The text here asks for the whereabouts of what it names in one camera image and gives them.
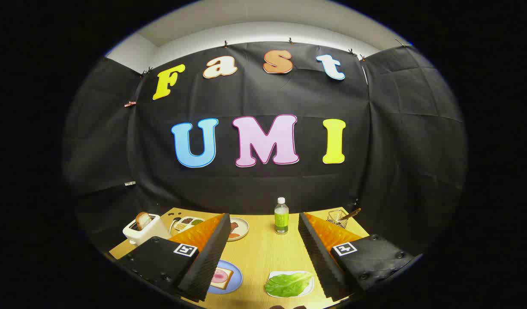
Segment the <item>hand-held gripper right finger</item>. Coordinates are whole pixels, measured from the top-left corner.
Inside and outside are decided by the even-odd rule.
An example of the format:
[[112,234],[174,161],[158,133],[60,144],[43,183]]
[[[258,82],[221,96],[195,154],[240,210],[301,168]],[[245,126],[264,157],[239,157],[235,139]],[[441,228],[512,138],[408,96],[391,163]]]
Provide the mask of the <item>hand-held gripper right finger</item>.
[[385,289],[416,262],[381,235],[358,236],[310,213],[299,215],[298,231],[324,294],[333,301]]

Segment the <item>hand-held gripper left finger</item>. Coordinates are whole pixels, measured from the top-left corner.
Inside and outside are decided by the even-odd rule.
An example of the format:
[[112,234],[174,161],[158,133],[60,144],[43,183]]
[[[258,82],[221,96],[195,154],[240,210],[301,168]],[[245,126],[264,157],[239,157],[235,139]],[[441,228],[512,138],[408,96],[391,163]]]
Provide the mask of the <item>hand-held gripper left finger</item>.
[[117,263],[163,294],[204,301],[230,227],[230,215],[223,213],[169,239],[151,237]]

